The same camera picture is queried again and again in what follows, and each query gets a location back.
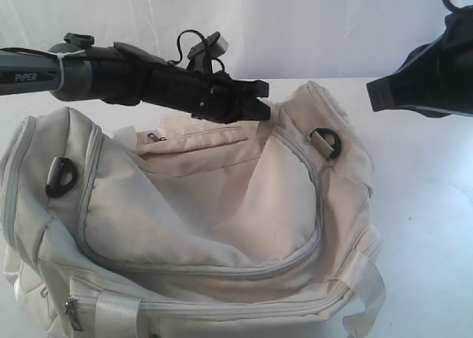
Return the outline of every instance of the white table surface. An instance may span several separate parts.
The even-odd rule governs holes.
[[[472,337],[473,119],[373,113],[365,87],[369,79],[316,81],[348,111],[375,162],[372,220],[384,236],[378,267],[387,301],[370,337]],[[270,81],[270,98],[282,100],[304,82]],[[130,124],[153,127],[163,114],[163,109],[150,105],[69,105],[108,132]],[[23,118],[63,106],[49,93],[0,97],[0,152]],[[13,288],[4,278],[0,297],[0,337],[45,337],[17,309]],[[345,337],[341,316],[360,307],[358,302],[345,308],[314,337]]]

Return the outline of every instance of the white backdrop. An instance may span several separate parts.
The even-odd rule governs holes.
[[[70,31],[171,59],[194,28],[222,32],[233,77],[377,76],[438,37],[446,13],[440,0],[0,0],[0,47],[47,50]]]

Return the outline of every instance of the cream canvas bag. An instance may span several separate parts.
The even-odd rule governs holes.
[[[174,118],[114,139],[70,108],[28,118],[0,163],[5,274],[51,337],[365,337],[385,298],[372,163],[310,82],[272,118]]]

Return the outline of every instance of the black d-ring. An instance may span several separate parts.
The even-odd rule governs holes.
[[[61,184],[64,176],[71,175],[71,180]],[[69,158],[55,157],[51,163],[50,172],[44,190],[48,197],[61,197],[74,187],[79,178],[74,163]]]
[[[333,148],[333,152],[330,153],[330,159],[336,159],[341,154],[341,139],[338,136],[337,132],[333,131],[332,129],[314,129],[309,137],[312,137],[312,134],[317,132],[323,139],[327,140],[326,137],[328,135],[333,137],[333,144],[330,146]]]

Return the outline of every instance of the white duffel bag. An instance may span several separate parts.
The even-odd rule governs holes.
[[[164,120],[114,139],[74,109],[1,159],[5,274],[51,337],[365,337],[384,303],[372,163],[315,83],[270,121]]]

